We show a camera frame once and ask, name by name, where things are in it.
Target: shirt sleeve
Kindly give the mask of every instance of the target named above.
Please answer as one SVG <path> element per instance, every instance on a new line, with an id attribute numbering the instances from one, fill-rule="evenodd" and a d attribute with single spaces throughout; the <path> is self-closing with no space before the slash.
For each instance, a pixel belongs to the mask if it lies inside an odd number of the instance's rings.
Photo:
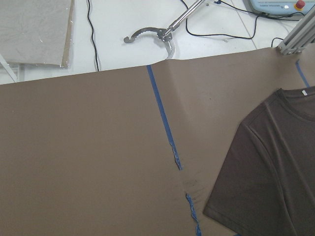
<path id="1" fill-rule="evenodd" d="M 295 236 L 282 189 L 260 139 L 240 124 L 204 214 L 242 236 Z"/>

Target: blue tape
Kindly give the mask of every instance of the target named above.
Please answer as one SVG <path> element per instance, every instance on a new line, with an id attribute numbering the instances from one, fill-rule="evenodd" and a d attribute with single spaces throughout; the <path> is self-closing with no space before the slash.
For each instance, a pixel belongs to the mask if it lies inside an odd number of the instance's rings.
<path id="1" fill-rule="evenodd" d="M 172 146 L 172 150 L 173 150 L 174 157 L 175 157 L 175 163 L 176 163 L 178 169 L 182 170 L 183 167 L 182 167 L 181 161 L 179 159 L 178 152 L 176 150 L 176 146 L 175 146 L 175 142 L 173 140 L 172 132 L 171 132 L 171 129 L 169 127 L 169 124 L 168 124 L 168 121 L 167 121 L 167 117 L 166 117 L 166 114 L 165 114 L 165 111 L 164 111 L 163 103 L 162 103 L 161 97 L 160 97 L 159 92 L 158 92 L 158 86 L 157 86 L 157 83 L 156 83 L 156 80 L 154 78 L 154 74 L 153 74 L 153 71 L 152 71 L 152 68 L 151 68 L 150 65 L 147 65 L 147 70 L 148 70 L 148 73 L 149 73 L 149 76 L 150 76 L 150 80 L 151 80 L 151 84 L 152 84 L 152 88 L 153 88 L 154 94 L 156 96 L 158 109 L 159 109 L 159 112 L 160 112 L 161 117 L 162 117 L 162 121 L 163 121 L 163 124 L 164 124 L 166 135 L 167 135 L 169 143 Z"/>
<path id="2" fill-rule="evenodd" d="M 191 216 L 193 217 L 193 219 L 196 221 L 197 223 L 197 226 L 196 226 L 196 236 L 201 236 L 201 229 L 200 229 L 200 226 L 199 226 L 199 221 L 197 219 L 197 214 L 196 214 L 196 211 L 193 207 L 193 202 L 192 202 L 192 199 L 190 197 L 190 195 L 187 193 L 186 194 L 186 198 L 189 202 L 189 205 L 190 205 L 190 210 L 191 210 Z"/>
<path id="3" fill-rule="evenodd" d="M 309 88 L 310 87 L 309 82 L 307 82 L 307 79 L 305 78 L 305 76 L 301 70 L 301 67 L 300 67 L 300 59 L 296 61 L 295 65 L 296 65 L 297 71 L 299 72 L 300 76 L 302 77 L 303 82 L 305 83 L 305 86 Z"/>

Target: transparent plastic wrap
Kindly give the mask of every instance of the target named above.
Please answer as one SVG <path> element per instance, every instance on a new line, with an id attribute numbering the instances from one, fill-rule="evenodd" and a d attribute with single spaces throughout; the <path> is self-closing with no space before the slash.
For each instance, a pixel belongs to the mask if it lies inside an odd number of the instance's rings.
<path id="1" fill-rule="evenodd" d="M 67 68 L 74 0 L 11 0 L 0 8 L 0 54 L 11 65 Z"/>

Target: red button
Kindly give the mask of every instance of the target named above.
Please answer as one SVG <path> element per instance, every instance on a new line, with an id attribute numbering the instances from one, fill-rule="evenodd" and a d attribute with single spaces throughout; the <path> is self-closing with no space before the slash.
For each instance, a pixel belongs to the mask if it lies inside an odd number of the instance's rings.
<path id="1" fill-rule="evenodd" d="M 299 1 L 297 1 L 297 3 L 295 4 L 295 7 L 297 8 L 297 9 L 302 9 L 303 7 L 305 6 L 305 2 L 303 1 L 303 0 L 299 0 Z"/>

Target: torn blue tape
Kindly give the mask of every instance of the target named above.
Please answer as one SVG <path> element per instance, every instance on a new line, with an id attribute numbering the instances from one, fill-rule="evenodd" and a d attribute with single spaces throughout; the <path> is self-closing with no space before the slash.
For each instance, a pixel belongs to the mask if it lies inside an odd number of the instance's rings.
<path id="1" fill-rule="evenodd" d="M 309 82 L 305 78 L 305 76 L 301 70 L 301 67 L 300 67 L 300 59 L 296 61 L 295 65 L 296 65 L 297 71 L 299 72 L 300 76 L 302 77 L 303 82 L 305 83 L 305 86 L 309 88 L 310 87 Z"/>
<path id="2" fill-rule="evenodd" d="M 190 197 L 190 195 L 187 193 L 186 194 L 186 198 L 189 202 L 189 205 L 190 205 L 190 210 L 191 210 L 191 216 L 193 217 L 193 219 L 196 221 L 197 223 L 197 226 L 196 226 L 196 236 L 201 236 L 201 229 L 200 229 L 200 226 L 199 226 L 199 221 L 197 219 L 197 214 L 196 214 L 196 211 L 193 207 L 193 202 L 192 202 L 192 199 Z"/>
<path id="3" fill-rule="evenodd" d="M 164 111 L 163 103 L 162 103 L 161 97 L 160 97 L 159 92 L 158 92 L 158 86 L 157 86 L 156 80 L 154 78 L 152 67 L 150 65 L 147 65 L 147 70 L 148 70 L 148 73 L 149 73 L 149 76 L 150 76 L 150 80 L 151 80 L 151 84 L 152 84 L 152 88 L 153 88 L 154 94 L 156 96 L 158 109 L 159 109 L 159 112 L 160 112 L 161 117 L 162 117 L 162 121 L 163 121 L 163 124 L 164 124 L 166 135 L 167 135 L 169 143 L 172 146 L 172 150 L 173 150 L 174 157 L 175 157 L 175 163 L 176 163 L 178 169 L 182 170 L 183 167 L 182 167 L 181 161 L 179 159 L 178 152 L 177 152 L 176 146 L 175 146 L 175 142 L 173 140 L 171 128 L 169 127 L 169 124 L 168 124 L 168 121 L 167 121 L 167 117 L 166 117 L 166 114 L 165 114 L 165 111 Z"/>

